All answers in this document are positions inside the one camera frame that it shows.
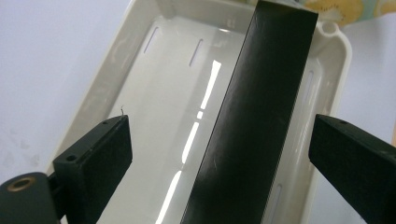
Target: screw hole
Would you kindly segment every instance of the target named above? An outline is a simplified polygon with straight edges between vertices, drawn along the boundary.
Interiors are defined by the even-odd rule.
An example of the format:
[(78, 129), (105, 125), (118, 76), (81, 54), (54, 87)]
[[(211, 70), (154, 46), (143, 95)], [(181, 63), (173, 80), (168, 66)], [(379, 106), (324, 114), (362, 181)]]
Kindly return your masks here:
[(77, 156), (75, 156), (75, 155), (70, 155), (70, 156), (66, 157), (66, 160), (67, 160), (67, 161), (75, 161), (76, 158), (77, 158)]
[(35, 183), (35, 178), (28, 176), (12, 182), (12, 184), (8, 185), (7, 189), (8, 191), (11, 192), (17, 192), (29, 188), (34, 183)]

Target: black rectangular bar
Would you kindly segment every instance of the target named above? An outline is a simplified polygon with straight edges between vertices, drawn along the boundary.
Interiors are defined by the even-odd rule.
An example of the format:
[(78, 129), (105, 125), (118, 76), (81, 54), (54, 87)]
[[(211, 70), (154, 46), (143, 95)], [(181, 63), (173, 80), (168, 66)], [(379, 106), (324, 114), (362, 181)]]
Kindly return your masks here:
[(261, 223), (317, 18), (257, 5), (182, 223)]

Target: background wall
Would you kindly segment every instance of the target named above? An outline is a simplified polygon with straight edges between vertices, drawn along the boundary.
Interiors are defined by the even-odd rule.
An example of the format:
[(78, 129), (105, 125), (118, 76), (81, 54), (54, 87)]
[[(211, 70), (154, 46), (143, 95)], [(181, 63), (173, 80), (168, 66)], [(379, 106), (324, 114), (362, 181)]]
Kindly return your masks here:
[(133, 1), (0, 1), (0, 183), (47, 169)]

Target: plastic container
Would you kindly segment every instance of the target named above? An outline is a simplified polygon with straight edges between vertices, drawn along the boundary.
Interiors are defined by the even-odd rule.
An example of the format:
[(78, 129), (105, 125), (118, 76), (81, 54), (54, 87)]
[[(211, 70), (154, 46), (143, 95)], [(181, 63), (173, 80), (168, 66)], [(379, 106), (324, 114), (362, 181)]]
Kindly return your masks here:
[[(129, 115), (134, 161), (99, 223), (181, 220), (253, 12), (214, 0), (130, 5), (58, 151), (101, 120)], [(350, 52), (334, 23), (318, 23), (263, 223), (304, 223), (313, 118), (336, 111)]]

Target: yellow object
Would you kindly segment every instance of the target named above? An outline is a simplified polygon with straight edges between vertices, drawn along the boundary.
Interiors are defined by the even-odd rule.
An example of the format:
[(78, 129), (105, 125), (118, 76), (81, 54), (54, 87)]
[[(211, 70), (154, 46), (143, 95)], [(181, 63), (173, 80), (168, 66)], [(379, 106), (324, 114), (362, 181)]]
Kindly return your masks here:
[(377, 0), (374, 16), (379, 17), (394, 11), (396, 11), (396, 0)]
[(361, 0), (307, 0), (305, 6), (319, 13), (319, 19), (346, 25), (356, 21), (363, 12)]
[(394, 147), (396, 147), (396, 121), (395, 121), (395, 129), (393, 130), (392, 144)]

